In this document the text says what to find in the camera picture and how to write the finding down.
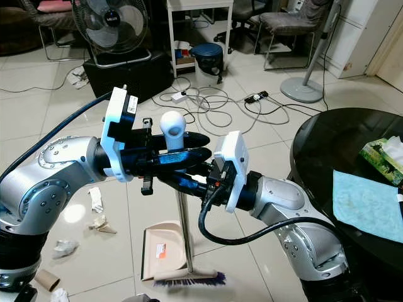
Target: wooden door frame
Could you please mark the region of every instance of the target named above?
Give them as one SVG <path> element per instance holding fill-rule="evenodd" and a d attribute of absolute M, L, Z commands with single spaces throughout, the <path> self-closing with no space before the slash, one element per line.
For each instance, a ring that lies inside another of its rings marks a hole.
<path fill-rule="evenodd" d="M 401 35 L 403 35 L 403 8 L 400 9 L 388 33 L 373 56 L 370 65 L 368 65 L 368 68 L 365 71 L 366 75 L 375 76 L 377 74 L 379 68 L 381 68 L 392 47 Z"/>

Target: black round table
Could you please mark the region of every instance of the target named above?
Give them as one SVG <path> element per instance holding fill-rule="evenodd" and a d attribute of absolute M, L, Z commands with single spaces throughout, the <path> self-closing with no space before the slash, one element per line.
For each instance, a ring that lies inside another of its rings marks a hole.
<path fill-rule="evenodd" d="M 376 288 L 377 296 L 403 301 L 403 243 L 341 223 L 332 209 L 333 170 L 391 185 L 358 152 L 366 143 L 392 135 L 403 138 L 403 117 L 363 108 L 320 113 L 307 120 L 295 135 L 290 178 L 350 239 L 359 267 L 371 288 Z"/>

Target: beige dustpan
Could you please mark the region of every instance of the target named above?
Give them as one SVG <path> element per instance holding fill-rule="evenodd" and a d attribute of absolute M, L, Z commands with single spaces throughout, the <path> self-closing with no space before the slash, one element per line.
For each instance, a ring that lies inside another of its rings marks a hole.
<path fill-rule="evenodd" d="M 170 220 L 144 230 L 141 280 L 157 272 L 175 271 L 186 264 L 181 225 Z"/>

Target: green tissue box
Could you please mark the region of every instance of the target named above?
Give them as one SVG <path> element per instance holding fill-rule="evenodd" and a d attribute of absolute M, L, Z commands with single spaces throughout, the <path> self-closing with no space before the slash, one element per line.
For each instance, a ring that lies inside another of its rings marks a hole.
<path fill-rule="evenodd" d="M 393 185 L 399 186 L 403 182 L 403 167 L 383 151 L 382 146 L 386 142 L 386 138 L 381 138 L 367 143 L 360 154 Z"/>

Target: cable connector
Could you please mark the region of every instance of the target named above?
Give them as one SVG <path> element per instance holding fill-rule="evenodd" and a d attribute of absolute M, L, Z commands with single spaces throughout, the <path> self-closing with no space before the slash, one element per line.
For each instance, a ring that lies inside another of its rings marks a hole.
<path fill-rule="evenodd" d="M 180 91 L 171 96 L 172 101 L 178 104 L 186 99 L 186 91 Z"/>

